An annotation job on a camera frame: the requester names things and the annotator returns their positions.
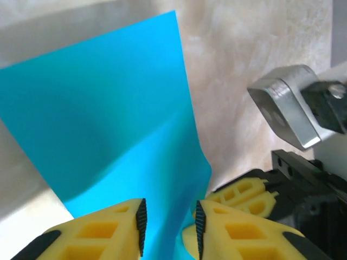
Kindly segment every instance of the blue plastic sheet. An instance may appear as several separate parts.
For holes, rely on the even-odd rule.
[[[192,259],[211,169],[174,12],[0,70],[0,117],[74,217],[146,198],[144,259]]]

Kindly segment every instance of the yellow plastic part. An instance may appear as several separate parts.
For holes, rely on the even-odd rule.
[[[261,180],[260,178],[243,178],[220,191],[211,193],[205,200],[211,200],[246,213],[266,218],[275,207],[275,197],[278,195],[278,192],[270,193],[266,191],[265,182],[267,180]],[[187,252],[194,259],[198,259],[195,225],[183,230],[182,240]]]
[[[188,226],[182,232],[183,244],[187,252],[194,258],[199,259],[197,248],[196,226]]]
[[[142,199],[131,199],[55,226],[62,233],[38,260],[138,260],[136,212]]]
[[[206,215],[202,260],[306,260],[282,235],[291,227],[201,200]]]

